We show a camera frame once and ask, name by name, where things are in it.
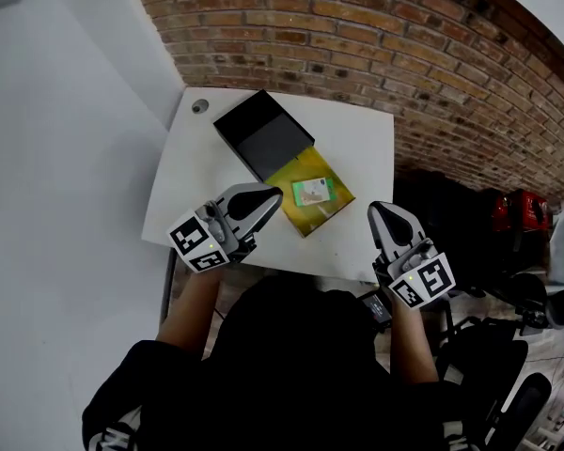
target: hand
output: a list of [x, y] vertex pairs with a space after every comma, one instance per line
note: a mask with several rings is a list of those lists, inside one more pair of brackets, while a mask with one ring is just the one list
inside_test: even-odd
[[193, 279], [201, 284], [218, 284], [224, 278], [225, 267], [224, 265], [204, 272], [195, 272], [192, 276]]

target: office chair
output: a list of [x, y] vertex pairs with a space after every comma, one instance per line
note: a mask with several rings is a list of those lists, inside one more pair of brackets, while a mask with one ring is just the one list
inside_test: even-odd
[[438, 172], [417, 171], [397, 179], [394, 203], [411, 212], [439, 252], [445, 252], [456, 288], [509, 303], [522, 316], [521, 335], [564, 327], [564, 291], [548, 296], [536, 275], [519, 273], [540, 265], [545, 231], [492, 231], [496, 192], [478, 193]]
[[[406, 293], [406, 286], [397, 283], [406, 282], [402, 279], [408, 274], [412, 279], [412, 268], [430, 266], [438, 253], [436, 242], [427, 238], [418, 219], [397, 205], [373, 202], [368, 219], [381, 251], [372, 264], [381, 289], [362, 300], [376, 329], [383, 332], [392, 320], [392, 307], [382, 289], [390, 287], [409, 307], [423, 305], [412, 287], [407, 286]], [[438, 271], [432, 279], [437, 287], [446, 281]], [[460, 434], [480, 451], [513, 451], [547, 402], [552, 385], [541, 374], [528, 376], [506, 412], [501, 412], [528, 354], [526, 342], [514, 341], [519, 323], [467, 318], [454, 325], [447, 294], [434, 297], [435, 290], [428, 292], [443, 304], [447, 322], [447, 342], [438, 353], [436, 367], [442, 381], [453, 383], [446, 386], [446, 399], [462, 419]]]
[[439, 379], [460, 386], [469, 443], [481, 451], [515, 450], [549, 399], [552, 385], [542, 374], [531, 374], [502, 412], [528, 354], [526, 342], [513, 340], [518, 323], [467, 318], [454, 325], [449, 301], [444, 305], [447, 342], [436, 367]]

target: forearm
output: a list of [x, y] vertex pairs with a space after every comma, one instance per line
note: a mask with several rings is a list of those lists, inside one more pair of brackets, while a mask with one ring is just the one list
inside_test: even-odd
[[391, 375], [405, 384], [439, 381], [420, 311], [393, 300]]
[[222, 275], [223, 268], [192, 274], [169, 310], [156, 340], [202, 356]]

